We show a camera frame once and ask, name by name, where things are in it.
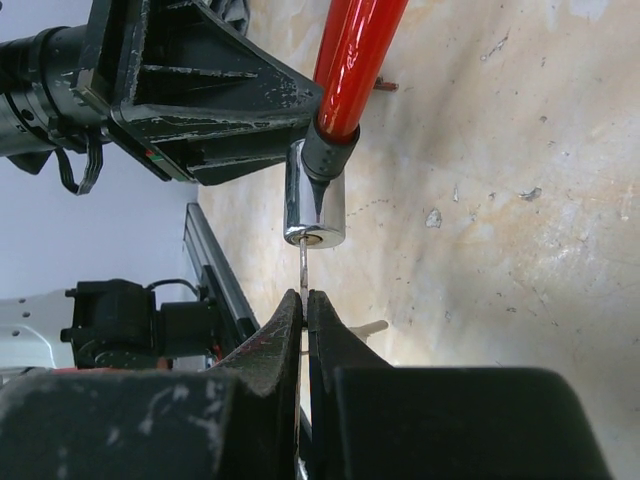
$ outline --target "black cable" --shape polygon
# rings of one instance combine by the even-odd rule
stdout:
[[[200,291],[196,287],[194,287],[193,284],[191,284],[190,282],[182,278],[169,278],[167,280],[158,280],[157,282],[153,282],[147,285],[147,290],[155,290],[157,287],[161,287],[163,285],[184,285],[185,287],[187,287],[189,290],[193,292],[196,298],[200,299]]]
[[[93,135],[86,133],[87,144],[87,166],[84,169],[84,177],[80,184],[76,184],[73,178],[73,169],[67,152],[62,148],[56,148],[58,157],[58,170],[60,170],[60,181],[62,185],[74,195],[86,195],[91,191],[98,181],[103,165],[102,144]]]

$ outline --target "white wall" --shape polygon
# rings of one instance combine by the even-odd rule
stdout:
[[[91,0],[3,0],[0,42],[86,23]],[[38,176],[0,158],[0,298],[68,288],[78,280],[149,283],[189,275],[182,254],[186,204],[194,185],[165,183],[114,145],[93,191],[75,197],[60,184],[55,157]],[[70,154],[78,181],[85,159]],[[159,290],[163,301],[180,288]]]

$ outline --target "screwdriver shaft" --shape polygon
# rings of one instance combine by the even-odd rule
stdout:
[[[307,303],[309,302],[309,267],[307,264],[307,237],[300,239],[300,299],[302,300],[302,318],[307,321]]]

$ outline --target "red handle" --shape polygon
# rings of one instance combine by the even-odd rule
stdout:
[[[318,60],[316,61],[316,71],[313,74],[313,81],[319,83],[323,87],[327,86],[329,79],[329,71],[336,56],[338,42],[342,35],[342,29],[347,21],[347,12],[351,0],[333,0],[329,7],[327,15],[327,23],[324,26],[322,41],[320,42],[320,50],[318,51]]]
[[[328,140],[345,144],[353,138],[407,2],[351,0],[318,114],[319,129]],[[333,0],[329,10],[318,58],[322,69],[316,65],[320,84],[345,3]]]

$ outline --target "metal cylinder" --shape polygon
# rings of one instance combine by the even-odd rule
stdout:
[[[333,248],[346,237],[344,172],[331,182],[310,179],[302,166],[304,140],[294,142],[285,174],[284,238],[308,248]]]

